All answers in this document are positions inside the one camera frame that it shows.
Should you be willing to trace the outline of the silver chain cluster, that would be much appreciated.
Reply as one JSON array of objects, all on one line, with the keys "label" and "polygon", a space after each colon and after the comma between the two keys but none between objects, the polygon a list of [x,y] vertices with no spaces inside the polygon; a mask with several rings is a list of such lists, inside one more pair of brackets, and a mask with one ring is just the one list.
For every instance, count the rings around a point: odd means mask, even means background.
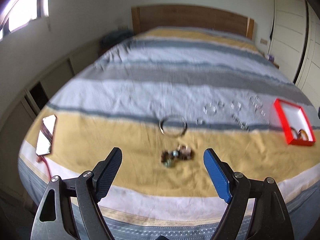
[{"label": "silver chain cluster", "polygon": [[249,131],[249,126],[246,122],[241,121],[239,117],[235,114],[231,115],[232,119],[236,122],[236,124],[242,129],[243,131]]}]

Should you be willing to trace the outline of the dark olive bangle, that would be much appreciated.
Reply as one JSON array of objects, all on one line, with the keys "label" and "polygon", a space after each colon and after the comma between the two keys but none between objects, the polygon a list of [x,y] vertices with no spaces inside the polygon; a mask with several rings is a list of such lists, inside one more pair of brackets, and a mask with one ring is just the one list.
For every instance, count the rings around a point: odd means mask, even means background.
[{"label": "dark olive bangle", "polygon": [[297,140],[299,138],[297,130],[293,127],[290,127],[290,128],[291,128],[291,133],[292,133],[293,138]]}]

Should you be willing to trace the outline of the amber orange bangle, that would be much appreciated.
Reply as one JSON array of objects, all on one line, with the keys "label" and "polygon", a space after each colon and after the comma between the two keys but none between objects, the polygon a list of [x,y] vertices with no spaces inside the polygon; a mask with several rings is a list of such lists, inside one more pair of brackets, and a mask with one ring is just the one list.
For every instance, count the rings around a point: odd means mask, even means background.
[{"label": "amber orange bangle", "polygon": [[308,141],[309,140],[309,137],[308,137],[308,134],[306,133],[306,131],[304,129],[300,129],[298,131],[298,139],[299,140],[302,140],[302,141]]}]

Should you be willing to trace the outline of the silver cuff bangle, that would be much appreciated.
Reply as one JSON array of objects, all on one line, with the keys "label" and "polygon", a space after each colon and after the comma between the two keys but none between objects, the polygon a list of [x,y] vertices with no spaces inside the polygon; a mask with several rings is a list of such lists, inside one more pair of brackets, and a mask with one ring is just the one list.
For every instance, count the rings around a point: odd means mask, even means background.
[{"label": "silver cuff bangle", "polygon": [[187,122],[183,116],[169,115],[159,120],[159,129],[163,135],[171,138],[183,136],[187,131]]}]

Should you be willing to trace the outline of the red jewelry box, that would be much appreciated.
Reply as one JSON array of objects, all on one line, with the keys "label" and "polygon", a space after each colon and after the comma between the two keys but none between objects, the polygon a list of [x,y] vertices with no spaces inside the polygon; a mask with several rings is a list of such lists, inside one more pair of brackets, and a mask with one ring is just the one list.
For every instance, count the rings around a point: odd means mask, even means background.
[{"label": "red jewelry box", "polygon": [[[313,146],[315,144],[316,138],[313,129],[302,106],[279,98],[274,101],[273,105],[288,145]],[[304,129],[309,140],[294,139],[290,127],[295,128],[297,132]]]}]

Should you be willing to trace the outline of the smartphone with red case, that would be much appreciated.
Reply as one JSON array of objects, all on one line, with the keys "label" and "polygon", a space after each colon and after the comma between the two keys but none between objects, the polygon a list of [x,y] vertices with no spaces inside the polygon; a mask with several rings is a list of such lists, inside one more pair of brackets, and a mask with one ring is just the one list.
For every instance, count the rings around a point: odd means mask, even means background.
[{"label": "smartphone with red case", "polygon": [[54,132],[56,128],[56,115],[44,117],[40,123],[39,135],[36,143],[36,154],[48,155],[52,152]]}]

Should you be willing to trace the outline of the striped bed duvet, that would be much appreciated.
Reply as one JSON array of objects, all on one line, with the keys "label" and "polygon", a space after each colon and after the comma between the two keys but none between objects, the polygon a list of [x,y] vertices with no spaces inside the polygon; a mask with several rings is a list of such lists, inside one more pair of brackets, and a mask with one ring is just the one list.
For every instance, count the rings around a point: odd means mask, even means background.
[{"label": "striped bed duvet", "polygon": [[[123,161],[99,202],[114,237],[210,239],[226,208],[203,163],[212,148],[248,178],[274,178],[295,239],[304,239],[319,219],[319,143],[287,144],[277,98],[302,106],[319,138],[317,109],[250,40],[155,28],[111,48],[49,100],[22,142],[20,179],[39,204],[49,176],[77,177],[118,147]],[[52,152],[39,156],[40,123],[53,114]],[[185,118],[183,136],[160,132],[159,120],[169,115]]]}]

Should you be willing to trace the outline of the wooden nightstand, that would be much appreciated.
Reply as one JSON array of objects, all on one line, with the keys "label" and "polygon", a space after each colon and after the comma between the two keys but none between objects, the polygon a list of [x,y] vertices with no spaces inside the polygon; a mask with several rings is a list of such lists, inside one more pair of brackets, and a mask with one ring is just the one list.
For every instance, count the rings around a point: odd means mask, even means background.
[{"label": "wooden nightstand", "polygon": [[276,64],[275,62],[272,62],[272,64],[273,64],[277,69],[279,69],[279,65],[278,65],[278,64]]}]

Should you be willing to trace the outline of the tissue box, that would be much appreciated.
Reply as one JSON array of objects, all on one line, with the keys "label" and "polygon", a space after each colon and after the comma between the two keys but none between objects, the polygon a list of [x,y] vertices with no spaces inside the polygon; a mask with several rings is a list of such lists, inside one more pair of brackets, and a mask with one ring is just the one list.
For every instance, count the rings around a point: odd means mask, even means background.
[{"label": "tissue box", "polygon": [[274,61],[274,56],[273,55],[271,55],[271,54],[266,54],[265,55],[265,58],[268,60],[268,61]]}]

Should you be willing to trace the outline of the dark blanket on shelf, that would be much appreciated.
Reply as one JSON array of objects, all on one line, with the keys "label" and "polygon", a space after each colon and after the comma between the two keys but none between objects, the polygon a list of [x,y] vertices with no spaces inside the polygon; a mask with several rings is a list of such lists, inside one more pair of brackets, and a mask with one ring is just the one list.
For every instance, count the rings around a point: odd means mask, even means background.
[{"label": "dark blanket on shelf", "polygon": [[100,39],[100,48],[104,49],[112,47],[127,38],[133,37],[134,35],[134,32],[130,29],[112,31]]}]

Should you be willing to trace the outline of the white wardrobe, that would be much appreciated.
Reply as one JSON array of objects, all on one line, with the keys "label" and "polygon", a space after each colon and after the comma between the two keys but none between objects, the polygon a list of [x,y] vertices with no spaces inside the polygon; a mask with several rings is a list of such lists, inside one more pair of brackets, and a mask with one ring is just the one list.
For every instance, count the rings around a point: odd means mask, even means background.
[{"label": "white wardrobe", "polygon": [[319,18],[306,0],[274,0],[268,52],[279,70],[319,108]]}]

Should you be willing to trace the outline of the wooden headboard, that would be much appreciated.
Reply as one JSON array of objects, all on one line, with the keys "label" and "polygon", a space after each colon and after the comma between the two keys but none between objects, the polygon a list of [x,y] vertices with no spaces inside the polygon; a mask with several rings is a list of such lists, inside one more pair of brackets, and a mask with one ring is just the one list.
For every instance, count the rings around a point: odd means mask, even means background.
[{"label": "wooden headboard", "polygon": [[254,20],[234,12],[199,5],[156,4],[131,8],[135,34],[156,27],[195,27],[241,35],[250,40]]}]

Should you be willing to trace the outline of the window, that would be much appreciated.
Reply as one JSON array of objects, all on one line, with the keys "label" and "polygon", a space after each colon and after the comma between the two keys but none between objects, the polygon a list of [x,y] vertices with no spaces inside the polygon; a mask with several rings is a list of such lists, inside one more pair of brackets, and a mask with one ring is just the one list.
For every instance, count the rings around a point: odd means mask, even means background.
[{"label": "window", "polygon": [[1,4],[1,39],[30,21],[49,17],[50,0],[7,0]]}]

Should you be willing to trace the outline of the low white wall shelf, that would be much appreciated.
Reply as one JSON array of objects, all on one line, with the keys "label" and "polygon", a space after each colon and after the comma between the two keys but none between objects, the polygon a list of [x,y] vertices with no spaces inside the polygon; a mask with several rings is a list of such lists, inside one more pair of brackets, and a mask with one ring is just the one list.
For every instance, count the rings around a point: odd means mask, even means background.
[{"label": "low white wall shelf", "polygon": [[11,203],[24,201],[26,193],[17,170],[22,140],[48,100],[93,63],[99,50],[99,41],[92,40],[56,60],[24,87],[1,118],[1,198]]}]

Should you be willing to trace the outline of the wall socket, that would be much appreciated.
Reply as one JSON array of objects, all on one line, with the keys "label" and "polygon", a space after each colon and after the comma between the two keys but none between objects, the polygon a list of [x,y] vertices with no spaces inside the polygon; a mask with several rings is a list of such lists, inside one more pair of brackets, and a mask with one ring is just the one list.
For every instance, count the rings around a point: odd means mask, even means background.
[{"label": "wall socket", "polygon": [[264,44],[264,45],[267,45],[267,44],[268,44],[268,41],[265,40],[265,39],[263,39],[263,38],[261,38],[261,39],[260,39],[260,43],[261,43],[261,44]]}]

